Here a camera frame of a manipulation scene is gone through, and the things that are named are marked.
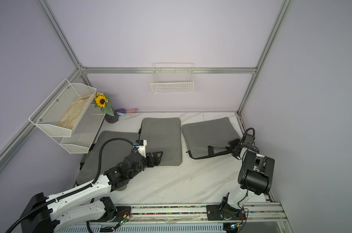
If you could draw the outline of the grey laptop bag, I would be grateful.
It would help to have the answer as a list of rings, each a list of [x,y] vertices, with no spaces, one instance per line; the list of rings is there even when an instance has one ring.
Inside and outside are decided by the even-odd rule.
[[[161,166],[181,165],[182,143],[179,118],[144,118],[139,134],[139,139],[147,141],[147,152],[163,152]]]
[[[103,143],[109,139],[124,138],[134,143],[138,133],[103,131],[88,155],[83,156],[80,163],[80,172],[76,179],[76,185],[82,185],[93,180],[98,169],[99,151]],[[122,162],[130,154],[132,146],[125,141],[115,140],[105,145],[102,152],[101,174]]]
[[[185,124],[181,132],[187,153],[194,160],[229,154],[231,142],[241,138],[227,117]]]

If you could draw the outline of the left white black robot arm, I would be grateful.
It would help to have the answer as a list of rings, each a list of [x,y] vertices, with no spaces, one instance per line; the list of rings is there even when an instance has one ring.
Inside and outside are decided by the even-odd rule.
[[[43,193],[34,195],[7,231],[11,233],[20,225],[23,233],[55,233],[85,221],[113,219],[115,206],[107,194],[124,187],[146,168],[161,163],[163,152],[146,152],[146,144],[145,140],[136,141],[130,154],[105,172],[101,171],[100,153],[92,181],[47,197]]]

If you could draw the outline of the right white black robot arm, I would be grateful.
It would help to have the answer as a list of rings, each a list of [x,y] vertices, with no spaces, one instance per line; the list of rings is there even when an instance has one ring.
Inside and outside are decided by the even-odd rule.
[[[263,156],[255,146],[255,129],[248,128],[241,139],[229,142],[232,156],[241,161],[239,186],[223,197],[220,215],[223,219],[244,216],[244,204],[252,197],[268,194],[273,181],[275,160]]]

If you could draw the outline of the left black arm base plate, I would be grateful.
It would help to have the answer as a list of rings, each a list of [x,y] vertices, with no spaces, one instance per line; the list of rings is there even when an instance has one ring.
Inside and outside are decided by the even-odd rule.
[[[130,206],[117,206],[115,209],[108,210],[100,218],[101,222],[119,222],[124,219],[124,216],[131,214]]]

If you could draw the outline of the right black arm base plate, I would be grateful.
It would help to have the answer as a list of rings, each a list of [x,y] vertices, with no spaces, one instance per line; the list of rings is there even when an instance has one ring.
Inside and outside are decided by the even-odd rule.
[[[221,207],[220,205],[207,205],[208,220],[246,220],[243,209],[235,209],[230,205]]]

